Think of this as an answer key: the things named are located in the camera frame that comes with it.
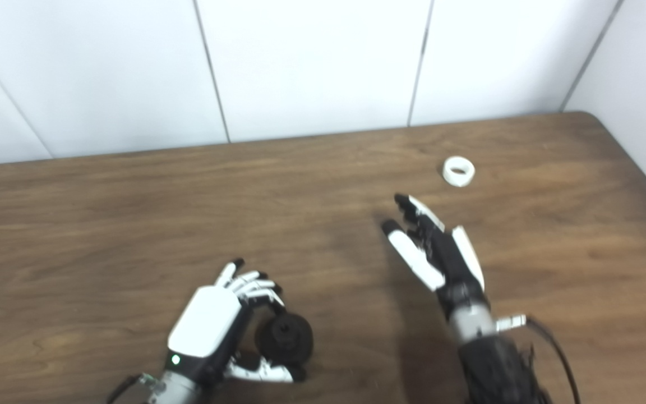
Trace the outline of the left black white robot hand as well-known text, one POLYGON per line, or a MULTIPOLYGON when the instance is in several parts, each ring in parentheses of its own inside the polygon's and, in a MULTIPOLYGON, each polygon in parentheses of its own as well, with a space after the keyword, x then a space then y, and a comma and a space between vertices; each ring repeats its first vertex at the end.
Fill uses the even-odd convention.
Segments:
POLYGON ((169 333, 164 371, 188 379, 199 388, 213 388, 225 379, 257 383, 302 383, 300 365, 284 365, 260 355, 256 365, 241 365, 238 348, 254 310, 268 307, 287 313, 282 288, 266 273, 238 274, 244 259, 226 263, 218 278, 195 289, 169 333))

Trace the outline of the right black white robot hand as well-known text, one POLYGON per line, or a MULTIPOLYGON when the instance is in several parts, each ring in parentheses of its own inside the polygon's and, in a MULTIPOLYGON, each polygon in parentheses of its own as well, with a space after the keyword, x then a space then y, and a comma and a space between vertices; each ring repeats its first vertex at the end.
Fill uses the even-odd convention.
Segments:
POLYGON ((463 227, 447 232, 427 205, 407 194, 393 197, 408 228, 393 219, 380 227, 393 249, 436 296, 446 319, 462 307, 491 305, 477 255, 463 227))

